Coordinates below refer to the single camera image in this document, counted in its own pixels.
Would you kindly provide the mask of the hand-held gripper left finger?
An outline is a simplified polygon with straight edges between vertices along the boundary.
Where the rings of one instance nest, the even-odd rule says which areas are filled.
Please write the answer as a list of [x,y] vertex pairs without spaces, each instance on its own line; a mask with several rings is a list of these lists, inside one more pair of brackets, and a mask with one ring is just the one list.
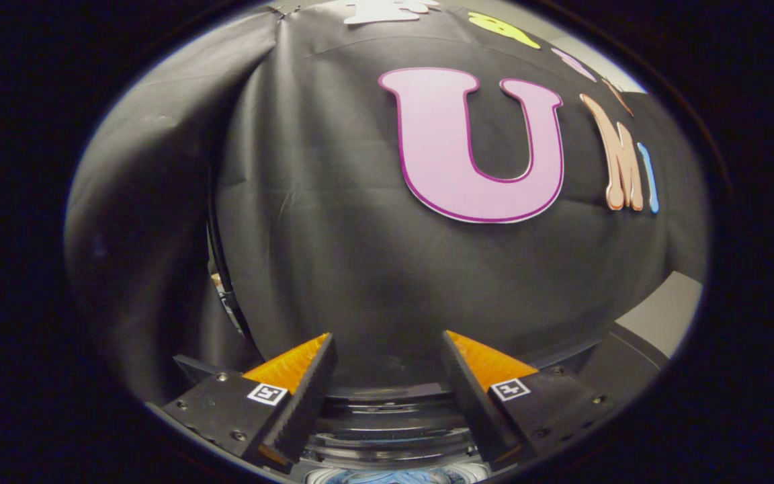
[[323,409],[337,362],[324,333],[241,370],[175,356],[187,386],[148,412],[219,473],[289,473]]

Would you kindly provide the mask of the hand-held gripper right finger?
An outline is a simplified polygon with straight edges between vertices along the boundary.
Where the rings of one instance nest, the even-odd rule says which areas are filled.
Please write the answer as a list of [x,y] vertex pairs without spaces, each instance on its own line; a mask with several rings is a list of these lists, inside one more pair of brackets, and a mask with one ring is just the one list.
[[585,437],[615,399],[562,366],[538,370],[454,331],[440,356],[477,451],[491,466],[532,462]]

